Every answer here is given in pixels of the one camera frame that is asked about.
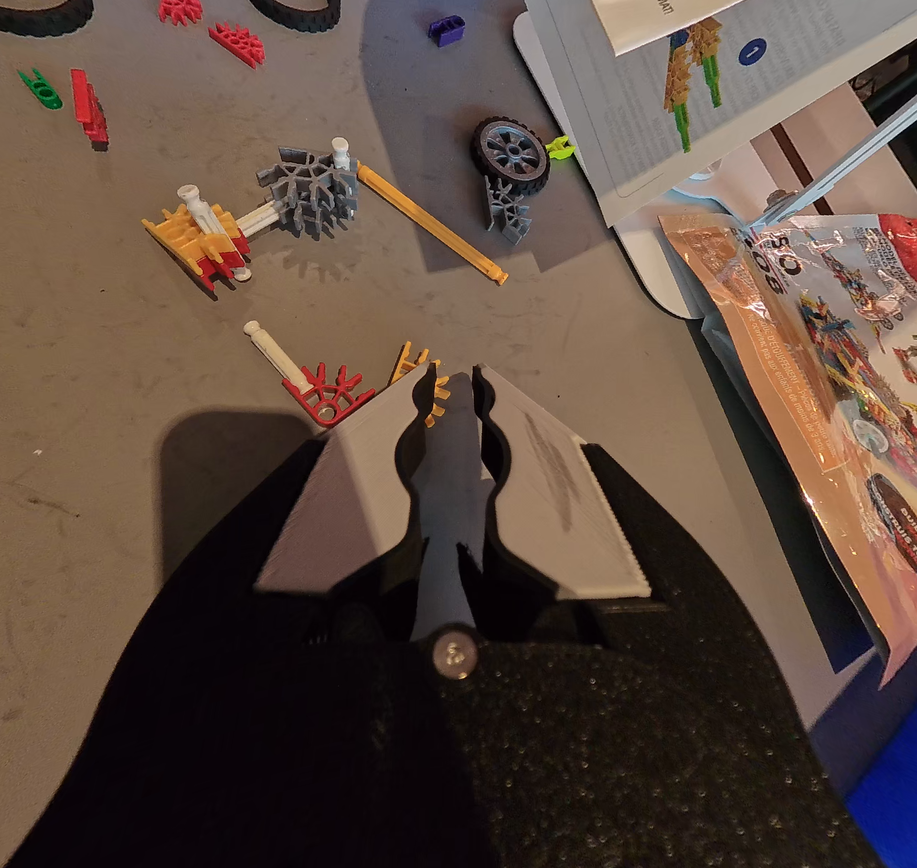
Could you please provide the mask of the orange plastic connector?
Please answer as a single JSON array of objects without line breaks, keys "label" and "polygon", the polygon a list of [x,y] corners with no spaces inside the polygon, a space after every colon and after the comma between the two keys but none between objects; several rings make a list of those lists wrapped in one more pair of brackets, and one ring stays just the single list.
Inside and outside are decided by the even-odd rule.
[{"label": "orange plastic connector", "polygon": [[[212,209],[222,222],[224,228],[231,236],[235,236],[239,230],[235,224],[233,215],[229,211],[222,209],[219,205],[214,205]],[[187,243],[190,243],[198,235],[201,235],[202,232],[195,224],[194,219],[189,214],[184,204],[180,204],[173,212],[163,209],[162,214],[163,219],[159,223],[154,223],[149,220],[142,220],[141,223],[183,266],[185,271],[200,284],[195,275],[192,274],[192,268],[186,262],[182,249]]]}]

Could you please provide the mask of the red plastic connector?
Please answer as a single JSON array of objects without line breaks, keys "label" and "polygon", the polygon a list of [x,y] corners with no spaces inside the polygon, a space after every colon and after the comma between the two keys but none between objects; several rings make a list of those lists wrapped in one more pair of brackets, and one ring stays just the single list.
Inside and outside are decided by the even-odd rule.
[{"label": "red plastic connector", "polygon": [[246,282],[251,278],[245,259],[249,247],[243,232],[235,236],[225,233],[198,235],[183,247],[182,253],[197,281],[211,293],[214,292],[214,278],[230,282]]},{"label": "red plastic connector", "polygon": [[333,383],[327,381],[327,369],[323,362],[318,364],[314,373],[306,366],[301,368],[301,373],[306,383],[304,392],[286,377],[282,379],[282,384],[307,416],[325,429],[336,426],[375,396],[374,388],[358,396],[355,394],[355,388],[362,382],[362,375],[357,373],[349,376],[346,365],[339,367]]}]

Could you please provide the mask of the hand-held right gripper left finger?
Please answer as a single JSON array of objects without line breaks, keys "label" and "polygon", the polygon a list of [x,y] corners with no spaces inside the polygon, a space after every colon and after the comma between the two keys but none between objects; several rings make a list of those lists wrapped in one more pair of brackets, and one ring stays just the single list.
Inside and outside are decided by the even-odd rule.
[{"label": "hand-held right gripper left finger", "polygon": [[420,363],[327,435],[271,548],[261,592],[339,592],[417,581],[423,562],[414,475],[427,453],[437,370]]}]

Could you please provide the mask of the printed toy packaging bag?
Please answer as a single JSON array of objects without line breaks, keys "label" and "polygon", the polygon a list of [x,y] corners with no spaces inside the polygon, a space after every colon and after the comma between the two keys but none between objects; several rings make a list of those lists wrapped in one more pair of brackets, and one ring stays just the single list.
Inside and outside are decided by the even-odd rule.
[{"label": "printed toy packaging bag", "polygon": [[659,223],[725,321],[875,637],[884,688],[916,646],[916,220]]}]

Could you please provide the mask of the red ridged connector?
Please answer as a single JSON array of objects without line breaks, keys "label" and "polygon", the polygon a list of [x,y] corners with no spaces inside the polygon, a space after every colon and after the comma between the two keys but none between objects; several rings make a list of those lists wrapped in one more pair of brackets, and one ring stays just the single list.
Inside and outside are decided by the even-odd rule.
[{"label": "red ridged connector", "polygon": [[71,69],[75,119],[96,151],[107,151],[109,137],[107,121],[101,103],[86,72]]}]

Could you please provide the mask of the green clip connector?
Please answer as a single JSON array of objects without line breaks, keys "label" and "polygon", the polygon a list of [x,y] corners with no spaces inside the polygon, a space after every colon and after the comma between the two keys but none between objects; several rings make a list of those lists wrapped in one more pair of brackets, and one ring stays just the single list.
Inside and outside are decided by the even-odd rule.
[{"label": "green clip connector", "polygon": [[38,69],[33,69],[30,74],[22,71],[17,71],[17,74],[29,92],[43,107],[50,110],[63,108],[63,102],[58,92]]}]

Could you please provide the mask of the toy wheel with black tyre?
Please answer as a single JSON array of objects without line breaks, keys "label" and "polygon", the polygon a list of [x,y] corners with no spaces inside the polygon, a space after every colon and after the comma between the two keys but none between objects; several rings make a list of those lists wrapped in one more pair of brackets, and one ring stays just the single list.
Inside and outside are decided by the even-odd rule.
[{"label": "toy wheel with black tyre", "polygon": [[548,182],[551,162],[544,143],[509,117],[483,119],[472,132],[469,151],[481,174],[509,185],[515,194],[535,195]]}]

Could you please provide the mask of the long yellow rod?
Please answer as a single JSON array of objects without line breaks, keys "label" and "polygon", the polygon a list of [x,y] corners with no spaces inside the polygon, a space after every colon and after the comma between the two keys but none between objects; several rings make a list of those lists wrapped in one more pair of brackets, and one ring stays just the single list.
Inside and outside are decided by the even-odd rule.
[{"label": "long yellow rod", "polygon": [[508,274],[500,266],[465,242],[441,221],[420,208],[413,200],[401,193],[369,166],[358,162],[357,176],[361,184],[368,186],[374,193],[394,206],[416,225],[432,234],[437,240],[445,244],[451,251],[491,281],[499,286],[506,282]]}]

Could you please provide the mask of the yellow half-round connector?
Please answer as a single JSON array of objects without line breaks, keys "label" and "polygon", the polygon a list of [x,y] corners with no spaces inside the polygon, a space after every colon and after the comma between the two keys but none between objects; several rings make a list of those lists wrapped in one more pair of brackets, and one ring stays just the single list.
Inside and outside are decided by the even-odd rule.
[{"label": "yellow half-round connector", "polygon": [[[411,342],[406,342],[402,347],[398,358],[395,362],[395,367],[389,379],[388,385],[391,386],[397,381],[405,377],[408,373],[415,370],[420,364],[431,362],[432,366],[439,368],[439,360],[430,360],[429,359],[429,350],[421,349],[418,351],[415,358],[411,357]],[[425,423],[428,428],[435,425],[438,418],[444,415],[445,409],[441,405],[441,402],[447,400],[450,397],[450,391],[446,389],[446,385],[449,382],[449,376],[443,375],[437,378],[435,389],[434,389],[434,402],[432,405],[431,412],[427,416]]]}]

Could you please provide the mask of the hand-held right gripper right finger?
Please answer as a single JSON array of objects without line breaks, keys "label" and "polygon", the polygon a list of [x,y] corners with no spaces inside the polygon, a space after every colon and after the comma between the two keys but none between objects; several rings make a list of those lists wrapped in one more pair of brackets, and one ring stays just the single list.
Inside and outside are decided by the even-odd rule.
[{"label": "hand-held right gripper right finger", "polygon": [[484,364],[473,369],[494,482],[485,574],[549,599],[648,599],[651,588],[584,452],[586,441]]}]

